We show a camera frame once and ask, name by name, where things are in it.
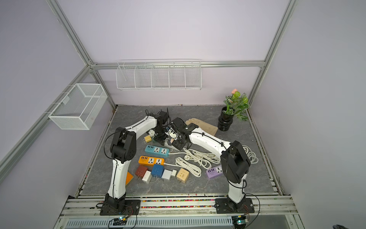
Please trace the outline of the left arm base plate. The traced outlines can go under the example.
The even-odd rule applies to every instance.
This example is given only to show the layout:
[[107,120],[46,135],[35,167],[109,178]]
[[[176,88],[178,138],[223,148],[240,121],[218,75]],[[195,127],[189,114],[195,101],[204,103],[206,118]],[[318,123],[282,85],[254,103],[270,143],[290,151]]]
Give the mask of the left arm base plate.
[[100,211],[101,216],[116,215],[138,215],[140,211],[141,201],[137,199],[127,199],[122,204],[118,204],[116,208],[108,203],[103,203]]

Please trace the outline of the orange sponge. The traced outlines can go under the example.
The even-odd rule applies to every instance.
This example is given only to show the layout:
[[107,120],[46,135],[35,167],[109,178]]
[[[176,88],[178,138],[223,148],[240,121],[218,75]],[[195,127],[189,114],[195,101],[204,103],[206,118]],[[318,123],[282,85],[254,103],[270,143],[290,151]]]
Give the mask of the orange sponge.
[[127,172],[125,184],[128,185],[132,179],[133,175],[130,172]]

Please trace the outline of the beige work glove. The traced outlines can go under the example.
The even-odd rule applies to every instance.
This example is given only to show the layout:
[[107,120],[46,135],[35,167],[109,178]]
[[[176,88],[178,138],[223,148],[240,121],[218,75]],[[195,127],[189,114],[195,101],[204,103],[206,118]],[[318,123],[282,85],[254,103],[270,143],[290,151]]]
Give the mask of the beige work glove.
[[218,127],[215,127],[197,118],[190,118],[187,121],[185,121],[186,125],[189,125],[191,123],[198,125],[203,131],[213,136],[215,136],[215,134],[218,131]]

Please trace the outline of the beige cube socket adapter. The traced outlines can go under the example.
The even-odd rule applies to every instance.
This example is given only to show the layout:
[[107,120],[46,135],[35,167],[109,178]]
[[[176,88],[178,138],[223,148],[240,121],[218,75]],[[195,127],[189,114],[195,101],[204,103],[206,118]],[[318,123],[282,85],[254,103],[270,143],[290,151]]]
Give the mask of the beige cube socket adapter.
[[178,173],[176,174],[176,178],[178,181],[186,183],[188,178],[189,178],[190,172],[180,168],[180,170],[178,171]]

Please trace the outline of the red cube socket adapter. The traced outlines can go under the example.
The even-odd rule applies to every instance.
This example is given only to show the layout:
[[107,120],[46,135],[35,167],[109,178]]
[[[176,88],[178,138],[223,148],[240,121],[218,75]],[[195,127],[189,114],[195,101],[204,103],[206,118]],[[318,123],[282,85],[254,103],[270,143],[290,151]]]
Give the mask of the red cube socket adapter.
[[144,165],[139,165],[139,167],[136,169],[135,175],[138,178],[143,178],[148,171],[148,168]]

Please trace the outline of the orange power strip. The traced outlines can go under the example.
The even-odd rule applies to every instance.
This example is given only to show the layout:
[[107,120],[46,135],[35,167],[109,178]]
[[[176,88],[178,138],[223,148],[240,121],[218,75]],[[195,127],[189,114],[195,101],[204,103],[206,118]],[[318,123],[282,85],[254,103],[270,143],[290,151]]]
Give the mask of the orange power strip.
[[154,165],[164,165],[165,160],[159,157],[151,157],[151,156],[140,156],[138,163],[143,166],[153,167]]

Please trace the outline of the artificial plant in black pot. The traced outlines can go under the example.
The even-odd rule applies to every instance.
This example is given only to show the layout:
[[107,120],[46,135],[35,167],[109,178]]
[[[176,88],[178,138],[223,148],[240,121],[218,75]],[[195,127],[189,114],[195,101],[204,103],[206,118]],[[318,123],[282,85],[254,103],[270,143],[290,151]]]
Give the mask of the artificial plant in black pot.
[[228,131],[233,123],[234,117],[239,121],[247,121],[246,114],[249,108],[249,100],[245,93],[240,93],[237,89],[231,92],[231,95],[226,96],[224,100],[225,106],[218,118],[218,129],[221,131]]

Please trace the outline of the yellow plug adapter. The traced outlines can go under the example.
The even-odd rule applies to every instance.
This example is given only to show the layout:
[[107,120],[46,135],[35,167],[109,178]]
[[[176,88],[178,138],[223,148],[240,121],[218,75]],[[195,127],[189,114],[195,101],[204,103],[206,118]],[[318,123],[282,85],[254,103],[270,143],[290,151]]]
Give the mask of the yellow plug adapter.
[[144,137],[144,142],[145,143],[149,143],[149,142],[151,142],[153,139],[152,139],[152,137],[150,136],[150,135],[147,135],[147,136],[145,136]]

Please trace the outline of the small white plug adapter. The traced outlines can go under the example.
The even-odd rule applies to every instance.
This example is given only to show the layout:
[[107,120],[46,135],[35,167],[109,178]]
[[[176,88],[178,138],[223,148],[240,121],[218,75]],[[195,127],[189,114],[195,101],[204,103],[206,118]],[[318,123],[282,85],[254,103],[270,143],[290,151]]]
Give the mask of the small white plug adapter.
[[171,173],[171,176],[172,176],[172,177],[175,177],[175,176],[176,176],[176,174],[177,174],[177,171],[174,169],[174,170],[172,171],[172,173]]

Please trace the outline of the blue cube socket adapter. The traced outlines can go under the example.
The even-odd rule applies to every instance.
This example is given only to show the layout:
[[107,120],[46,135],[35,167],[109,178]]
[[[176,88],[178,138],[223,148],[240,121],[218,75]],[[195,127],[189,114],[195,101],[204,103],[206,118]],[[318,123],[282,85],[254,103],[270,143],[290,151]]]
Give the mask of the blue cube socket adapter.
[[163,165],[158,165],[158,164],[155,164],[153,167],[152,167],[152,171],[151,171],[151,175],[153,177],[158,177],[158,178],[162,178],[163,176],[163,173],[164,173],[164,166]]

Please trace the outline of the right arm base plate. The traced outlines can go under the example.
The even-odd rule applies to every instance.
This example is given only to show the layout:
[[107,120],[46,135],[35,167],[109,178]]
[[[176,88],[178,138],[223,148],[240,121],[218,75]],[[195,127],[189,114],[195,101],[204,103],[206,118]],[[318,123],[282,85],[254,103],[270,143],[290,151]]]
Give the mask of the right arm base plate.
[[214,201],[217,214],[254,213],[253,202],[250,198],[243,198],[239,203],[235,203],[229,198],[216,198]]

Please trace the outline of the purple power strip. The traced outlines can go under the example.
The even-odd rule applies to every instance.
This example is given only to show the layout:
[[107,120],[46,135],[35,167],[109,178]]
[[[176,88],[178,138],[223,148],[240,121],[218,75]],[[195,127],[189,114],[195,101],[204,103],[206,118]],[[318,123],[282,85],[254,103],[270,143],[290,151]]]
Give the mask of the purple power strip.
[[213,167],[211,169],[208,169],[206,171],[206,174],[207,174],[209,179],[220,176],[221,174],[223,174],[222,165],[219,165],[219,166]]

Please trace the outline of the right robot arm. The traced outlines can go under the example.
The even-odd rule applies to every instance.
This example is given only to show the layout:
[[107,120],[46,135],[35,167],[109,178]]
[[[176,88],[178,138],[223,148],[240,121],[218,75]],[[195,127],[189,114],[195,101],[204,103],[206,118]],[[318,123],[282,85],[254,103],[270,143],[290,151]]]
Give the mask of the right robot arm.
[[191,145],[198,145],[220,158],[223,174],[229,182],[228,201],[239,205],[246,199],[246,176],[251,161],[238,141],[221,140],[198,125],[186,125],[180,118],[170,122],[167,134],[172,133],[172,145],[178,150],[189,149]]

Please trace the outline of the teal power strip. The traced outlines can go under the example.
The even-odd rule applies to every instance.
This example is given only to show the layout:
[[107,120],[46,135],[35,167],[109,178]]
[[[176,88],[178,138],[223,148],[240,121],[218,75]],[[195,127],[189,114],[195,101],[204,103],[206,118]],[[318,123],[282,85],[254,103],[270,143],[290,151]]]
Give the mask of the teal power strip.
[[170,150],[167,148],[147,145],[145,147],[145,152],[159,157],[169,157]]

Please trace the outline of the white usb charger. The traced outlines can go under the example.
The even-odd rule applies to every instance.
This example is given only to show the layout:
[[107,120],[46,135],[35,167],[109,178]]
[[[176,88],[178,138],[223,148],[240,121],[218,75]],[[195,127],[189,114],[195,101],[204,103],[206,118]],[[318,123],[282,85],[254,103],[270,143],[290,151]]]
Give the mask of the white usb charger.
[[148,183],[150,183],[151,179],[152,179],[151,172],[150,171],[146,171],[145,174],[144,174],[144,176],[143,176],[143,178],[142,178],[142,181],[144,183],[148,184]]
[[172,171],[165,169],[162,174],[162,179],[170,180],[172,176]]

